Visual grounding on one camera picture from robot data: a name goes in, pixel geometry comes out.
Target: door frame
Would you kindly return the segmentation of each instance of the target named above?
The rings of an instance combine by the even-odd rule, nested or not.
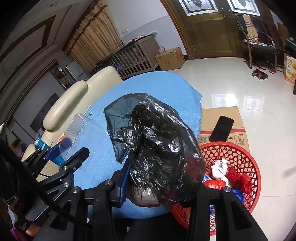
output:
[[[181,38],[182,43],[184,45],[188,59],[189,60],[196,59],[197,56],[195,54],[195,50],[194,50],[193,44],[191,42],[191,39],[189,37],[189,34],[185,28],[183,20],[181,19],[179,14],[177,14],[178,12],[175,9],[174,5],[171,3],[170,0],[160,0],[160,2],[162,3],[164,8],[166,9],[167,13],[169,14],[171,20],[173,21],[173,23],[180,35],[180,38]]]

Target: red trash basket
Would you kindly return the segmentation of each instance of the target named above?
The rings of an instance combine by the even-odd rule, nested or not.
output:
[[[244,173],[251,178],[252,192],[244,194],[244,205],[251,213],[259,199],[261,190],[261,176],[254,158],[244,148],[228,142],[210,142],[200,146],[205,160],[206,173],[211,173],[211,166],[224,157],[229,161],[228,167],[233,167],[237,172]],[[191,208],[182,208],[179,204],[171,207],[175,219],[186,229],[189,225]],[[215,218],[210,217],[210,235],[216,235]]]

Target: printed symbol on cardboard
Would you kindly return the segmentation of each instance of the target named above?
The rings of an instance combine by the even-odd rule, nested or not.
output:
[[[244,138],[242,135],[235,135],[235,139],[238,145],[244,145]]]
[[[228,136],[227,142],[235,143],[234,135]]]
[[[199,139],[199,143],[200,143],[200,144],[205,144],[205,143],[207,143],[207,137],[200,137],[200,139]]]

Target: door glass window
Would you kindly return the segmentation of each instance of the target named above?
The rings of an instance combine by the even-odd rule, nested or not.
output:
[[[232,12],[260,16],[254,0],[227,0]]]
[[[196,14],[218,12],[218,8],[213,0],[179,0],[187,16]]]

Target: doorway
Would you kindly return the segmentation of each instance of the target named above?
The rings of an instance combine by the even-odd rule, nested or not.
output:
[[[254,0],[161,0],[179,33],[190,59],[242,57],[244,46],[234,14],[260,16]]]

